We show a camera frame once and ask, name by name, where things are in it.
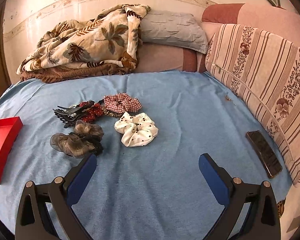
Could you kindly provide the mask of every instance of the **blue gripper pad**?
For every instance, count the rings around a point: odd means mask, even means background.
[[[220,176],[222,176],[222,174],[218,173],[220,169],[223,168],[218,167],[209,154],[205,153],[199,157],[199,169],[218,203],[227,207],[230,202],[229,191],[231,189],[229,189],[226,182],[221,179]]]
[[[66,203],[69,207],[78,203],[94,171],[96,170],[96,167],[97,157],[94,154],[91,154],[84,165],[79,169],[78,173],[71,181],[71,184],[67,187]]]

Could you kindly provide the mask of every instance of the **white polka dot scrunchie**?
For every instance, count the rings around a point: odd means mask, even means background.
[[[115,122],[114,128],[123,133],[121,142],[127,147],[145,146],[158,134],[158,128],[145,113],[131,116],[125,112],[120,120]]]

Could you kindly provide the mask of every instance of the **brown blanket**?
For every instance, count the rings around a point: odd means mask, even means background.
[[[97,77],[104,75],[124,75],[130,73],[129,67],[119,67],[116,64],[103,64],[101,66],[81,69],[71,69],[65,66],[51,67],[45,69],[39,69],[34,71],[25,71],[21,74],[21,81],[25,81],[31,78],[41,79],[45,83],[57,83],[66,80]]]

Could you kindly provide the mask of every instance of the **sofa cushion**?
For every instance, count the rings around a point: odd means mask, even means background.
[[[300,47],[300,15],[257,4],[214,4],[202,14],[203,22],[243,24],[284,37]]]
[[[199,26],[205,31],[207,41],[210,42],[213,35],[219,31],[221,23],[210,23],[210,22],[201,22],[199,23]],[[197,71],[199,73],[203,73],[207,71],[205,67],[205,58],[206,55],[202,54],[200,52],[197,52]]]
[[[224,24],[210,42],[206,68],[242,98],[300,184],[300,47],[258,28]]]

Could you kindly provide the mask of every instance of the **striped pillow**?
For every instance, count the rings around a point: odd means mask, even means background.
[[[275,34],[223,24],[206,56],[208,72],[242,98],[300,183],[300,48]]]

